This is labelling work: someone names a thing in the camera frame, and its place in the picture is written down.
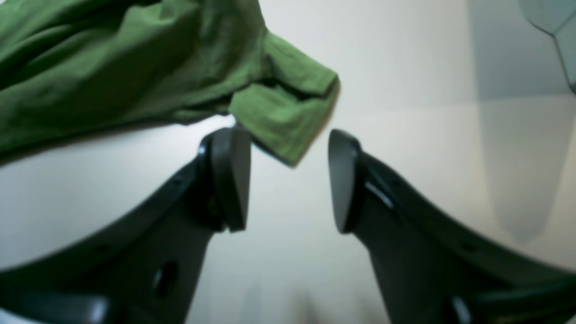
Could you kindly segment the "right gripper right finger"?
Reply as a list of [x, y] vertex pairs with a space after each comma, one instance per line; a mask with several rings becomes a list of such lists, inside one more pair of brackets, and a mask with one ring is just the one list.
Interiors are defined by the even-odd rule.
[[328, 140], [337, 229], [368, 251], [393, 324], [566, 324], [575, 273], [521, 256], [435, 207], [348, 132]]

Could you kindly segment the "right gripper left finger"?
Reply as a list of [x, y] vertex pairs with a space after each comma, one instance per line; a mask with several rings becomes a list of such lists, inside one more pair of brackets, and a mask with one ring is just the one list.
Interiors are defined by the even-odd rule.
[[1, 272], [1, 310], [40, 324], [183, 324], [215, 233], [247, 225], [251, 141], [240, 127], [80, 242]]

